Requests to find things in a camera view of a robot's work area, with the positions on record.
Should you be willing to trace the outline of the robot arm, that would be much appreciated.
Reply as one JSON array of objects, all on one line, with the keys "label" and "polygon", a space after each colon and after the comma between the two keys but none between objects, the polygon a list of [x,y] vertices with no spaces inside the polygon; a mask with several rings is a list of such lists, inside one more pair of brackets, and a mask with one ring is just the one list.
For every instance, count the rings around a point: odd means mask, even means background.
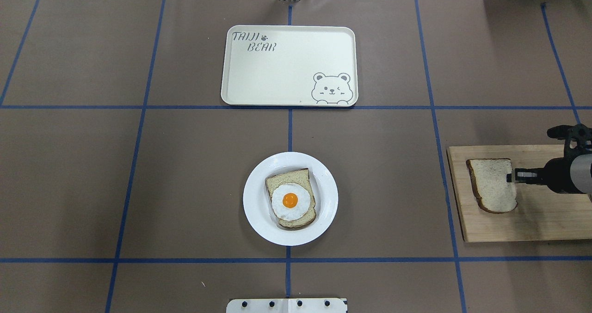
[{"label": "robot arm", "polygon": [[564,141],[564,155],[549,160],[542,168],[515,168],[506,174],[508,183],[546,186],[558,194],[592,193],[592,130],[584,124],[559,125],[546,132]]}]

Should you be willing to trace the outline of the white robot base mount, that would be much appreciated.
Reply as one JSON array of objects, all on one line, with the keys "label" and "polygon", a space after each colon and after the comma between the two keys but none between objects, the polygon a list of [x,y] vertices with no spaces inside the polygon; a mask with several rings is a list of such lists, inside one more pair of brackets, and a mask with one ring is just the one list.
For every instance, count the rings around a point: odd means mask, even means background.
[{"label": "white robot base mount", "polygon": [[262,298],[231,300],[227,313],[347,313],[342,298]]}]

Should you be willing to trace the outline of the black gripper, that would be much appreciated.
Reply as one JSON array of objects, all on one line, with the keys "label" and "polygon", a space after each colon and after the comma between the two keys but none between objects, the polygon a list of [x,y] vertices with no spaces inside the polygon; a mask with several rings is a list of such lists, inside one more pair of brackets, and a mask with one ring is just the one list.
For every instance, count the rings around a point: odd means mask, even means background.
[{"label": "black gripper", "polygon": [[[564,155],[545,164],[543,184],[559,194],[591,194],[591,128],[584,124],[559,125],[548,129],[546,134],[564,141]],[[541,183],[541,168],[514,168],[506,174],[506,182]]]}]

